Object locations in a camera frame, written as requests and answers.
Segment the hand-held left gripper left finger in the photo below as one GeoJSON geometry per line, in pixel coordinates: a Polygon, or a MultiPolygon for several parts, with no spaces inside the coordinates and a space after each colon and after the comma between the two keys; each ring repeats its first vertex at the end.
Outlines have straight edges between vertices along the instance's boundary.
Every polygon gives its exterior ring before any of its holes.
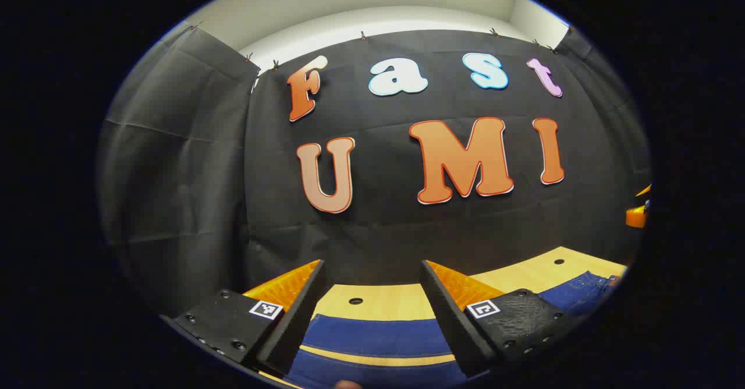
{"type": "Polygon", "coordinates": [[[166,323],[232,365],[284,376],[326,291],[315,260],[243,293],[218,290],[166,323]]]}

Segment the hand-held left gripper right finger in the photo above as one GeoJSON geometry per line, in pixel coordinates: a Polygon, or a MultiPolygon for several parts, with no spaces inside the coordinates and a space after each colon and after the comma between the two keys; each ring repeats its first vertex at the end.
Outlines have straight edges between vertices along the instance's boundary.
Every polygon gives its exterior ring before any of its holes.
{"type": "Polygon", "coordinates": [[[420,285],[468,377],[530,362],[585,321],[525,288],[500,291],[429,260],[421,262],[420,285]]]}

